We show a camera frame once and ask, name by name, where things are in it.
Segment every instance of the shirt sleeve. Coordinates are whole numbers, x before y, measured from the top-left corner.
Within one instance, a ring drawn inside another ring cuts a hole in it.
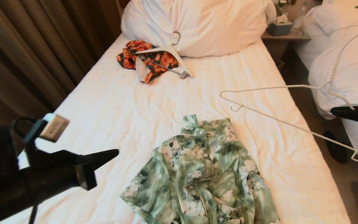
[[[148,224],[171,223],[169,179],[160,161],[152,157],[120,196]]]

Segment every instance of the hanger hook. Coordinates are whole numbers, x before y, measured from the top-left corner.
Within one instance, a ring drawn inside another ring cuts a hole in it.
[[[174,33],[179,34],[179,38],[178,38],[178,41],[176,42],[176,44],[172,43],[171,46],[173,46],[173,45],[176,46],[177,44],[179,44],[180,38],[181,38],[181,36],[182,36],[178,31],[175,31],[175,32],[173,32],[172,34],[174,34]]]
[[[353,153],[353,155],[352,155],[352,160],[354,160],[354,161],[356,161],[356,162],[358,162],[358,159],[355,159],[354,157],[357,155],[357,153],[358,153],[358,149],[356,149],[356,150],[354,150],[354,153]]]
[[[243,105],[241,105],[237,110],[234,110],[233,107],[231,106],[230,109],[231,109],[232,111],[234,111],[234,112],[237,112],[237,111],[239,111],[242,107],[243,107]]]

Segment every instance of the tissue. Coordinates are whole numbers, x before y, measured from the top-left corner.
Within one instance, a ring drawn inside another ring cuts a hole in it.
[[[276,23],[278,23],[278,24],[283,24],[283,23],[286,23],[286,22],[288,22],[288,18],[287,18],[286,15],[279,16],[276,19]]]

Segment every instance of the nightstand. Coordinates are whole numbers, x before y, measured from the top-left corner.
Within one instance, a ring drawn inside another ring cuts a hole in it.
[[[286,52],[290,52],[293,48],[293,43],[297,41],[309,41],[309,36],[299,36],[294,32],[290,32],[287,35],[272,36],[267,30],[261,36],[267,51],[270,53],[272,58],[277,62],[286,61]]]

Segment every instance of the white bed sheet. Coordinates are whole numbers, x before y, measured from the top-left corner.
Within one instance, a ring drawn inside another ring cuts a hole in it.
[[[121,34],[56,110],[71,121],[59,141],[37,141],[47,152],[88,154],[119,148],[120,155],[95,172],[95,189],[75,188],[43,202],[36,223],[143,223],[118,196],[152,150],[180,133],[188,114],[200,120],[231,119],[272,191],[282,223],[350,223],[311,134],[246,109],[233,112],[230,106],[236,105],[219,97],[224,90],[285,85],[261,40],[230,55],[184,58],[194,79],[181,80],[167,72],[149,85],[139,83],[135,71],[116,61],[128,41]],[[229,96],[308,129],[287,89]],[[27,223],[30,212],[4,223]]]

